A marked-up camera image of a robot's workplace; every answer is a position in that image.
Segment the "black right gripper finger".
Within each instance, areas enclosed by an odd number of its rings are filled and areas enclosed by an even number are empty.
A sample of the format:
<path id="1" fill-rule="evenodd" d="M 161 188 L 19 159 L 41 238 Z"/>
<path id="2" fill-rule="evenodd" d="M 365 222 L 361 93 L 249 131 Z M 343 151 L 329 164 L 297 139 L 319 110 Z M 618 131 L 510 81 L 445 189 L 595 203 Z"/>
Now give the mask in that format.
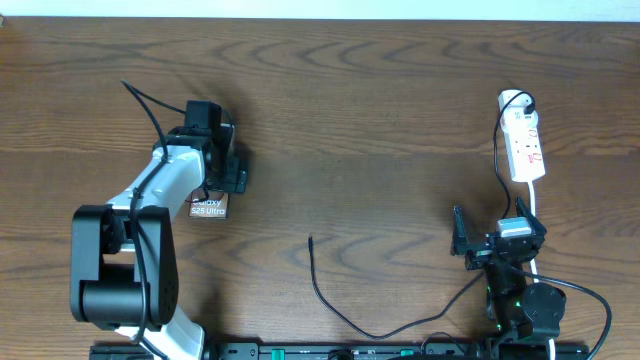
<path id="1" fill-rule="evenodd" d="M 452 244 L 454 246 L 465 245 L 468 242 L 462 208 L 455 206 L 453 209 L 454 228 L 452 235 Z"/>
<path id="2" fill-rule="evenodd" d="M 521 197 L 516 198 L 515 208 L 517 215 L 519 217 L 524 217 L 528 221 L 533 235 L 546 234 L 546 228 L 540 223 Z"/>

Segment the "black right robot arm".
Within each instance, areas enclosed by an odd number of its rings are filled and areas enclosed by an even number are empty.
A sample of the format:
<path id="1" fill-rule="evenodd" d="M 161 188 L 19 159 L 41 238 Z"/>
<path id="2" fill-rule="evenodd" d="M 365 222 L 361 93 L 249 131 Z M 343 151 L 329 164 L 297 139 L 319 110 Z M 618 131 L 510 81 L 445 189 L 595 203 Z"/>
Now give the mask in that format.
<path id="1" fill-rule="evenodd" d="M 522 265 L 539 254 L 546 228 L 524 201 L 516 200 L 517 216 L 500 220 L 497 230 L 472 239 L 463 210 L 453 210 L 451 254 L 465 258 L 468 270 L 485 273 L 490 318 L 499 335 L 493 345 L 531 343 L 545 345 L 560 334 L 565 313 L 565 293 L 549 284 L 529 283 Z"/>

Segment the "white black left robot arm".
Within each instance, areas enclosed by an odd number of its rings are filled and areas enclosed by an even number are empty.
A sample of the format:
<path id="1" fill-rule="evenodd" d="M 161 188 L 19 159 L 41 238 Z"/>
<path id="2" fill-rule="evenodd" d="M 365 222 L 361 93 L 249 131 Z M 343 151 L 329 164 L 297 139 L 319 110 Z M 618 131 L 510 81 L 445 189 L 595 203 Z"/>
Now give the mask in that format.
<path id="1" fill-rule="evenodd" d="M 79 322 L 123 335 L 129 344 L 91 347 L 92 359 L 207 359 L 206 331 L 178 305 L 172 221 L 198 188 L 242 193 L 248 169 L 233 150 L 235 128 L 178 127 L 155 145 L 151 162 L 104 205 L 72 219 L 70 308 Z"/>

